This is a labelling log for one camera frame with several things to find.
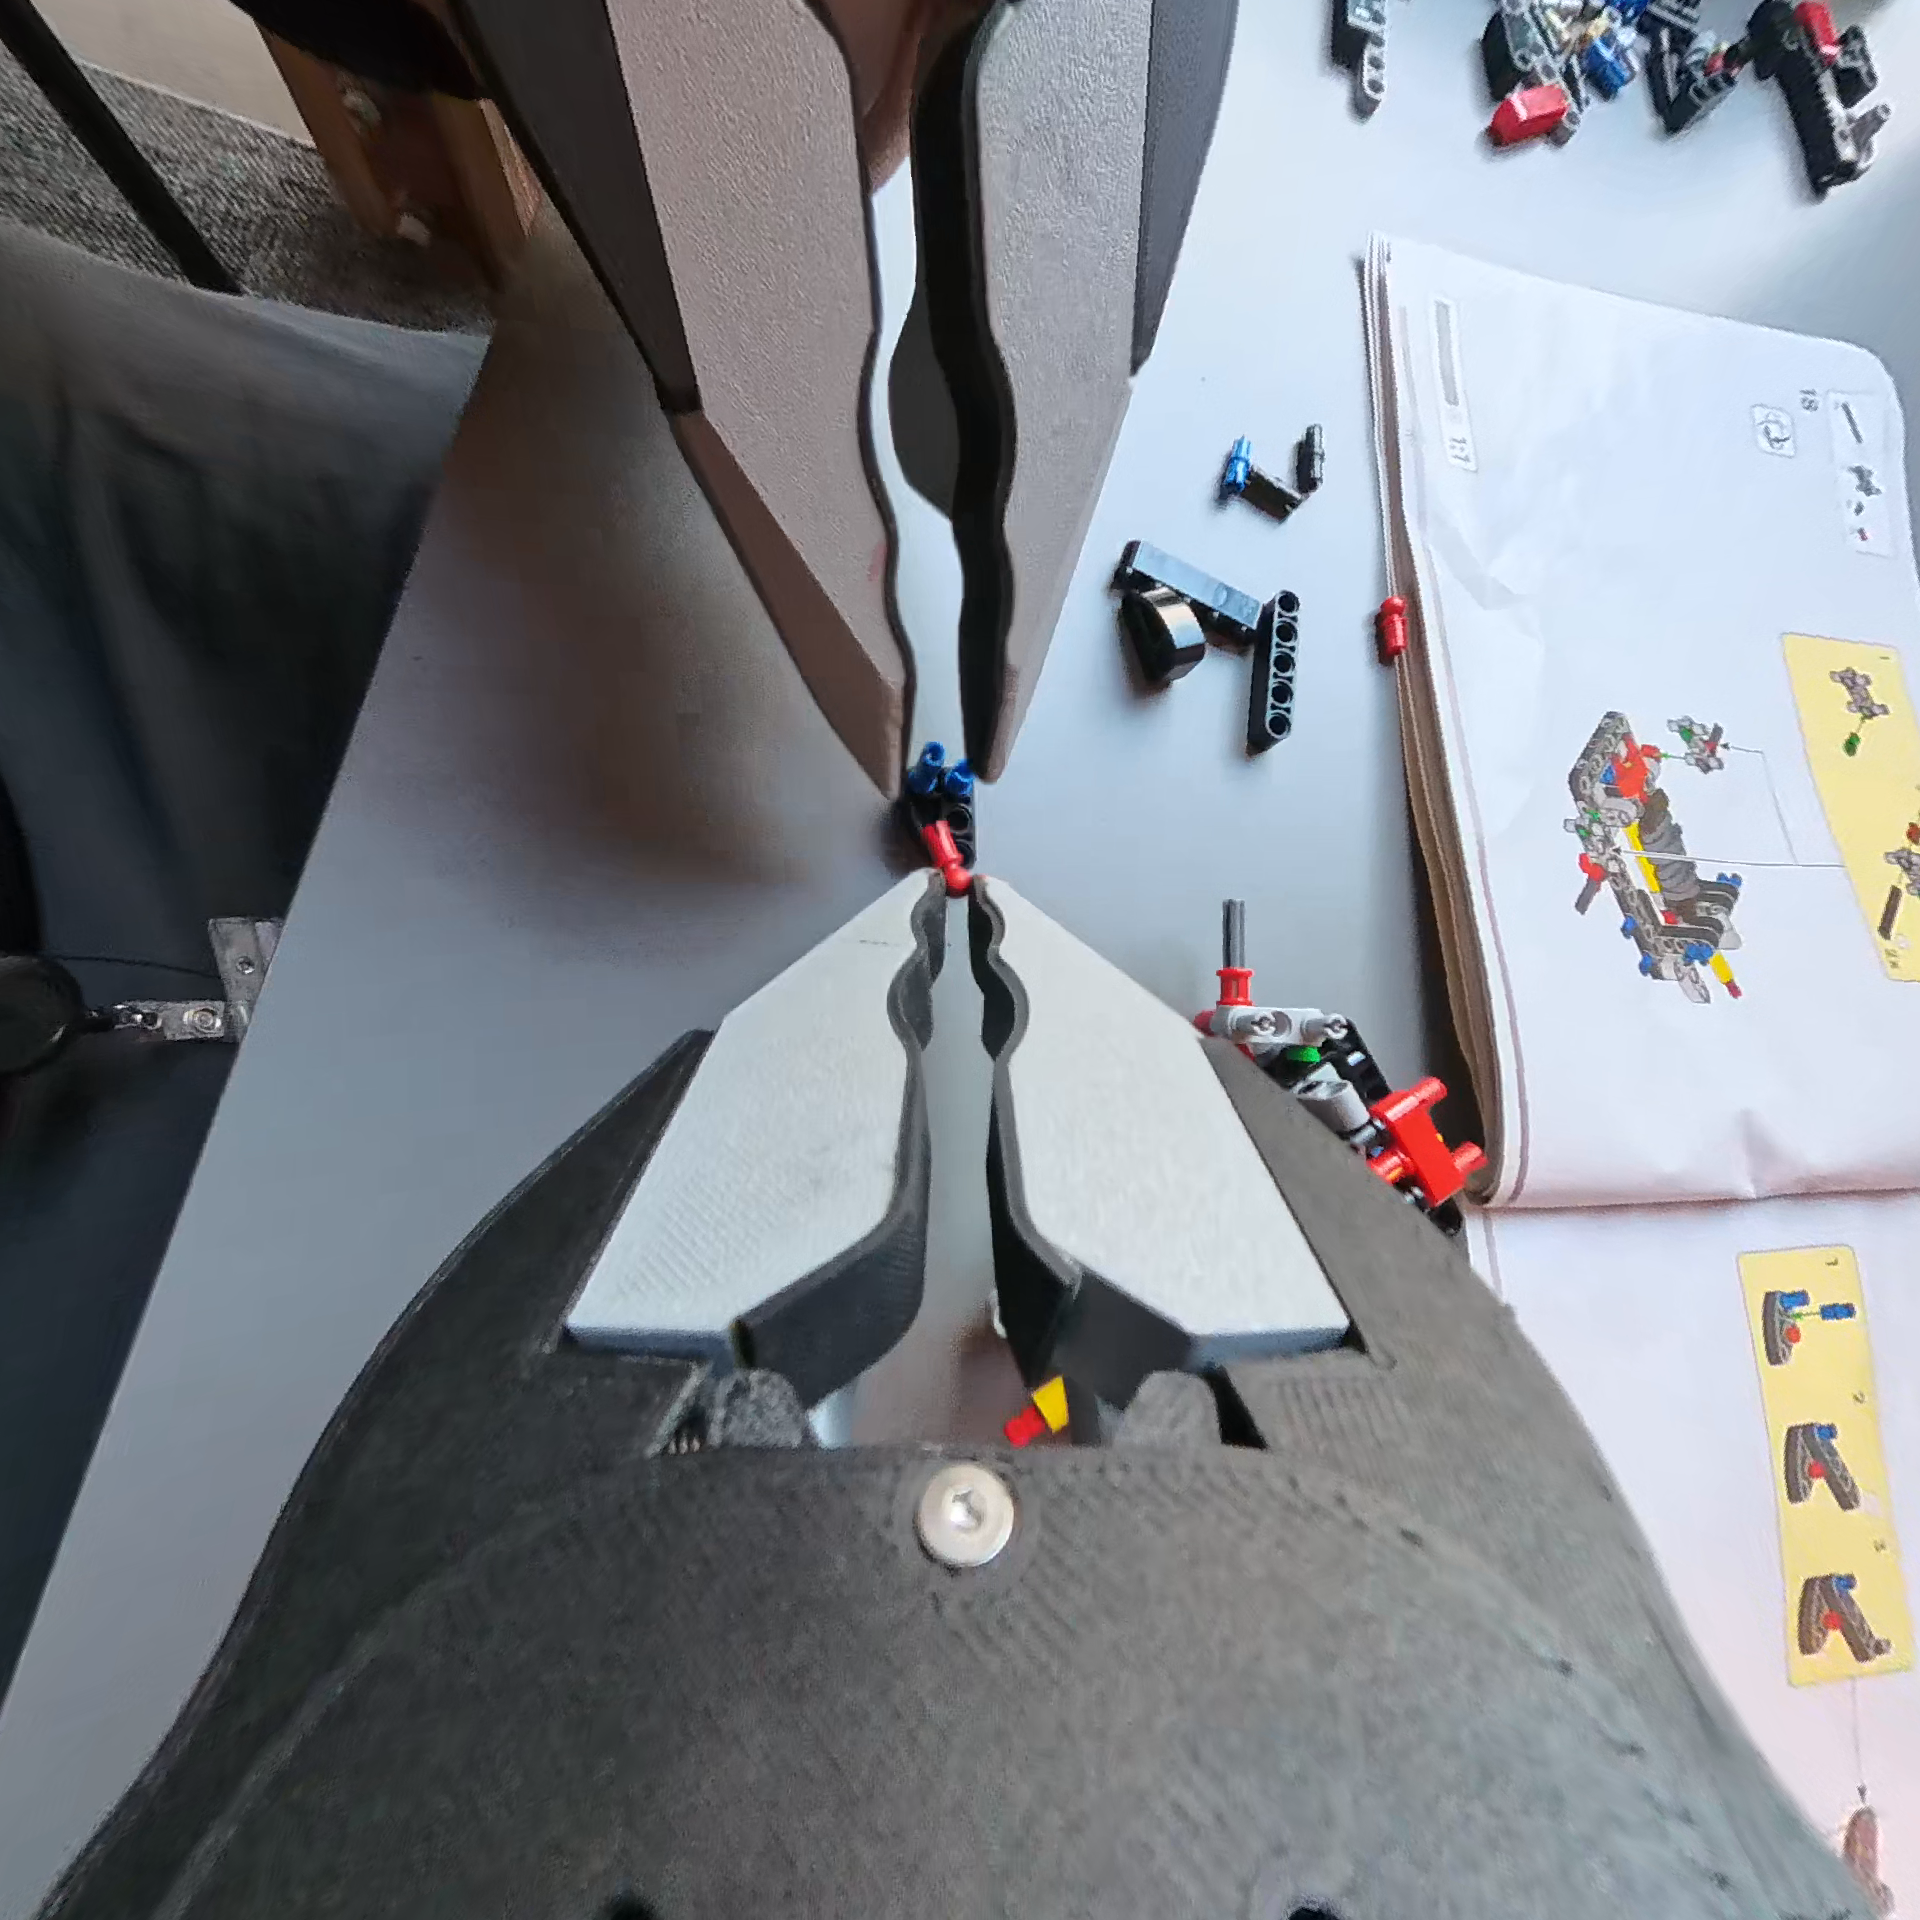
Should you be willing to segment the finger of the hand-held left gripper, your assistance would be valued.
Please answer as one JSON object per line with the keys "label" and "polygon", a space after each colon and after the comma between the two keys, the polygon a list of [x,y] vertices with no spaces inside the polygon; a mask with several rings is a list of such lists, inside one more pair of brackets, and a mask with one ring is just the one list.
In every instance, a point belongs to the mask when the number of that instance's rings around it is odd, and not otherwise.
{"label": "finger of the hand-held left gripper", "polygon": [[1003,778],[1133,387],[1150,5],[921,5],[918,300],[953,419],[957,696]]}
{"label": "finger of the hand-held left gripper", "polygon": [[902,778],[914,659],[873,451],[853,69],[803,3],[610,5],[694,399],[675,435],[826,722]]}

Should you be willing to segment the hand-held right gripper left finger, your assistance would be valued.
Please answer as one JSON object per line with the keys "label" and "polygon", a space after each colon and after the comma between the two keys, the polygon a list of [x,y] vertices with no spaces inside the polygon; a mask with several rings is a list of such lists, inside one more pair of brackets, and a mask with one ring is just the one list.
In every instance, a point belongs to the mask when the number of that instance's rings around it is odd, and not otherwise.
{"label": "hand-held right gripper left finger", "polygon": [[577,1345],[773,1375],[816,1408],[902,1340],[946,911],[936,873],[900,881],[705,1039],[566,1311]]}

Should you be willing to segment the black angled lego piece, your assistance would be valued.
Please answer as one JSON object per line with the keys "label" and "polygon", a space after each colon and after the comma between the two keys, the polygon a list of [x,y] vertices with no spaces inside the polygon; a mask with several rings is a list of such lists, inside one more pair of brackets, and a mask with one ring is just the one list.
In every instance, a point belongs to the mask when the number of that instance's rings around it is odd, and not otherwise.
{"label": "black angled lego piece", "polygon": [[[953,756],[946,753],[948,764],[960,762],[966,756]],[[946,820],[953,829],[953,836],[960,844],[960,850],[966,858],[966,865],[974,869],[976,865],[976,794],[971,808],[948,805],[946,797],[938,800],[914,800],[906,794],[906,778],[902,778],[902,795],[900,795],[900,815],[912,829],[912,834],[921,842],[921,825],[929,820]]]}

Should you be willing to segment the wooden post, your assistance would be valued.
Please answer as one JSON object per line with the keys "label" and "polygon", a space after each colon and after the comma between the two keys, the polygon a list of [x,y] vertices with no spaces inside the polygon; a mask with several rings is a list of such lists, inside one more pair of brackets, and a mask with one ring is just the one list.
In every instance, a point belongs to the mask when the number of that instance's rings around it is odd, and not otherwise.
{"label": "wooden post", "polygon": [[256,32],[366,233],[458,256],[493,293],[512,281],[544,192],[491,103],[363,81],[266,26]]}

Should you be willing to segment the person's grey trousers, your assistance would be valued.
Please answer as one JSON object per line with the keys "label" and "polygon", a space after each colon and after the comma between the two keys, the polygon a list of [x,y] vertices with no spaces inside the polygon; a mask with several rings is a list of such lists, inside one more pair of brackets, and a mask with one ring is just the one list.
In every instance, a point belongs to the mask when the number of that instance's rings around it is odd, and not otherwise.
{"label": "person's grey trousers", "polygon": [[[485,352],[5,224],[5,953],[216,1000],[209,919],[286,917]],[[233,1057],[5,1081],[6,1685]]]}

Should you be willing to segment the black metal bar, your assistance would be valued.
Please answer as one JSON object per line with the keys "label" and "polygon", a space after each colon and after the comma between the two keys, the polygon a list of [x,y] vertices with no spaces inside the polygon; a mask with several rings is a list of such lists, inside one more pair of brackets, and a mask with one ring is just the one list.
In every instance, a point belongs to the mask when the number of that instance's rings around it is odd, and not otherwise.
{"label": "black metal bar", "polygon": [[242,287],[33,3],[2,3],[2,43],[180,274],[205,293],[241,297]]}

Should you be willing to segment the long black lego beam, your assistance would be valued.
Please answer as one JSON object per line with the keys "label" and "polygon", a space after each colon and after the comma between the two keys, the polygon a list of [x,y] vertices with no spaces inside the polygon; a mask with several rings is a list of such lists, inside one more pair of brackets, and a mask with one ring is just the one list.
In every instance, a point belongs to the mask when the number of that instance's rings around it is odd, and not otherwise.
{"label": "long black lego beam", "polygon": [[1264,603],[1250,593],[1150,543],[1136,540],[1120,552],[1112,583],[1120,593],[1170,593],[1209,635],[1235,645],[1250,642],[1264,615]]}

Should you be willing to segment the pile of loose lego pieces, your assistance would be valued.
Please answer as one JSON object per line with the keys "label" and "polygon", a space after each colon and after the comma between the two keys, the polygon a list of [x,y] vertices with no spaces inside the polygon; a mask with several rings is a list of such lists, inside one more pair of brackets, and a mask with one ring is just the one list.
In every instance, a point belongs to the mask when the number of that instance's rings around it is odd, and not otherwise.
{"label": "pile of loose lego pieces", "polygon": [[1773,87],[1816,200],[1870,172],[1892,117],[1865,26],[1820,3],[1753,5],[1732,40],[1707,29],[1699,3],[1496,3],[1480,67],[1482,143],[1498,153],[1565,147],[1594,106],[1634,87],[1669,138],[1699,129],[1745,81]]}

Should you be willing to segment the metal badge clip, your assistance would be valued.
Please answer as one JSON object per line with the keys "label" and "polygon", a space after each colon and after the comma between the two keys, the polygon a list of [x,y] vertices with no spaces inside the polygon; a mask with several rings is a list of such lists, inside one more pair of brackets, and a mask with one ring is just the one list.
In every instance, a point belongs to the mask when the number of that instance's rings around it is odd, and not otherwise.
{"label": "metal badge clip", "polygon": [[250,1013],[227,1000],[118,1000],[88,1010],[88,1031],[130,1034],[161,1042],[221,1042],[244,1039]]}

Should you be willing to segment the lego engine chassis assembly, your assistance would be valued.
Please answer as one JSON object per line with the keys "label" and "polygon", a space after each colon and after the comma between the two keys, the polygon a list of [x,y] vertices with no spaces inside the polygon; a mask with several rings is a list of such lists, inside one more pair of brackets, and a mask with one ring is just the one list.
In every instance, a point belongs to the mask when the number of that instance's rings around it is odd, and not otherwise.
{"label": "lego engine chassis assembly", "polygon": [[[1264,1083],[1321,1123],[1400,1202],[1443,1232],[1458,1229],[1457,1197],[1484,1165],[1484,1155],[1475,1143],[1451,1146],[1438,1129],[1433,1108],[1446,1089],[1430,1077],[1409,1089],[1388,1085],[1374,1053],[1341,1015],[1260,1003],[1238,899],[1221,905],[1217,1000],[1190,1026],[1204,1045],[1229,1048]],[[1027,1388],[1019,1413],[1002,1429],[1009,1448],[1027,1450],[1058,1435],[1040,1432],[1022,1442],[1009,1435],[1010,1423],[1035,1408]]]}

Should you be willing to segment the curved black lego piece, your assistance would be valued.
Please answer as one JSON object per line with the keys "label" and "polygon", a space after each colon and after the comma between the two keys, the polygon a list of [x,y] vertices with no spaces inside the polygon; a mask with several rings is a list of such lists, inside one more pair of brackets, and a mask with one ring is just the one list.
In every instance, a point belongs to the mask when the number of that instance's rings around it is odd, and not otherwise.
{"label": "curved black lego piece", "polygon": [[1150,689],[1184,680],[1209,651],[1209,635],[1194,603],[1163,586],[1123,593],[1120,633],[1140,684]]}

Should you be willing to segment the lego instruction booklet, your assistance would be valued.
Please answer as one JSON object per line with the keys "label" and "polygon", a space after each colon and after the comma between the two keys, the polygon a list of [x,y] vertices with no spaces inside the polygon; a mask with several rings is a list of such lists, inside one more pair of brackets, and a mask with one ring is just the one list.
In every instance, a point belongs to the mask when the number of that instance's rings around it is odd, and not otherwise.
{"label": "lego instruction booklet", "polygon": [[1467,1240],[1867,1915],[1916,1915],[1916,561],[1860,348],[1368,253]]}

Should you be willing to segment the person's left hand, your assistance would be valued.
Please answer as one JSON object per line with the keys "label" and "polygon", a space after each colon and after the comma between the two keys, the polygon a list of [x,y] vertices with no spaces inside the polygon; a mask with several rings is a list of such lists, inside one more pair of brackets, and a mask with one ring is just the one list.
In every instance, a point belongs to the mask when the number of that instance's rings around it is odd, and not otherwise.
{"label": "person's left hand", "polygon": [[872,194],[906,165],[914,101],[933,63],[982,9],[980,3],[832,5],[849,52],[858,147]]}

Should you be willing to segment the black badge reel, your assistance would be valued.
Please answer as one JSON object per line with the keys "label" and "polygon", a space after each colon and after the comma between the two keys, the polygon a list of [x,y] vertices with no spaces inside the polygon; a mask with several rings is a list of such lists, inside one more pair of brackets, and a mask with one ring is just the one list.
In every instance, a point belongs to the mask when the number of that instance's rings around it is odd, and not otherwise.
{"label": "black badge reel", "polygon": [[2,955],[2,1080],[49,1065],[90,1019],[80,983],[49,955]]}

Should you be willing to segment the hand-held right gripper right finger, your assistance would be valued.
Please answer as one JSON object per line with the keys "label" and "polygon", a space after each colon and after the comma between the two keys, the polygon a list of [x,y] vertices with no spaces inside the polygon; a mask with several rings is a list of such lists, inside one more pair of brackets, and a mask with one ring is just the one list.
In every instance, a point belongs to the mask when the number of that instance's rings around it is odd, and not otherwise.
{"label": "hand-held right gripper right finger", "polygon": [[1043,1432],[1354,1321],[1189,1019],[1005,881],[971,890],[998,1327]]}

